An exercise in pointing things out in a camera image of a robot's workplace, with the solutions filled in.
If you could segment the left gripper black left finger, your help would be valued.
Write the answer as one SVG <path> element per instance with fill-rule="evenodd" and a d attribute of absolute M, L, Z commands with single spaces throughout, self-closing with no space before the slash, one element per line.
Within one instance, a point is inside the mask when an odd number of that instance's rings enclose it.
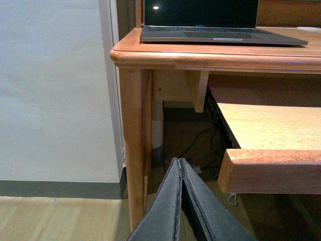
<path fill-rule="evenodd" d="M 173 158 L 156 196 L 128 240 L 179 240 L 183 168 Z"/>

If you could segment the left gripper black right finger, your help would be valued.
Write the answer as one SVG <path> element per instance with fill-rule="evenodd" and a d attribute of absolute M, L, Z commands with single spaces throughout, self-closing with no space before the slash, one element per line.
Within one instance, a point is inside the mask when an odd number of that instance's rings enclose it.
<path fill-rule="evenodd" d="M 197 240 L 256 240 L 218 200 L 185 159 L 182 207 Z"/>

